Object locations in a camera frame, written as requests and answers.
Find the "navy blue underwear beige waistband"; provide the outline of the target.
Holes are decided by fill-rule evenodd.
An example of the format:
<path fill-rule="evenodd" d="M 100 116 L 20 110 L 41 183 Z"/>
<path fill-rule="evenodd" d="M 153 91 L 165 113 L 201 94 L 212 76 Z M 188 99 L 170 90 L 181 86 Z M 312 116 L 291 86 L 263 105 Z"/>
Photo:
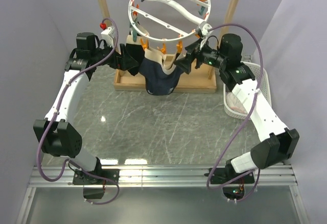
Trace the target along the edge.
<path fill-rule="evenodd" d="M 171 94 L 176 88 L 183 70 L 173 61 L 166 64 L 167 55 L 161 51 L 145 49 L 144 59 L 139 67 L 139 73 L 145 78 L 146 91 L 150 95 L 165 96 Z"/>

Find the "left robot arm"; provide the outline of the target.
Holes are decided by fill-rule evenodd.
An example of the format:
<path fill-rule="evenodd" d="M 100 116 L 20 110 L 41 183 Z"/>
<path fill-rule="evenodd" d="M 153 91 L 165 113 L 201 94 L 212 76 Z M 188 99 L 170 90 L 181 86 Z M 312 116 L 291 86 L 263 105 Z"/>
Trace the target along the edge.
<path fill-rule="evenodd" d="M 40 175 L 48 182 L 60 177 L 45 175 L 41 167 L 42 153 L 64 158 L 65 163 L 76 167 L 76 177 L 89 184 L 98 184 L 108 177 L 100 159 L 83 148 L 82 136 L 72 125 L 79 100 L 98 66 L 127 71 L 139 63 L 126 51 L 124 44 L 118 43 L 114 27 L 103 30 L 101 37 L 89 32 L 79 33 L 76 44 L 65 65 L 63 83 L 51 109 L 44 119 L 34 122 L 33 130 L 39 142 L 36 163 Z"/>

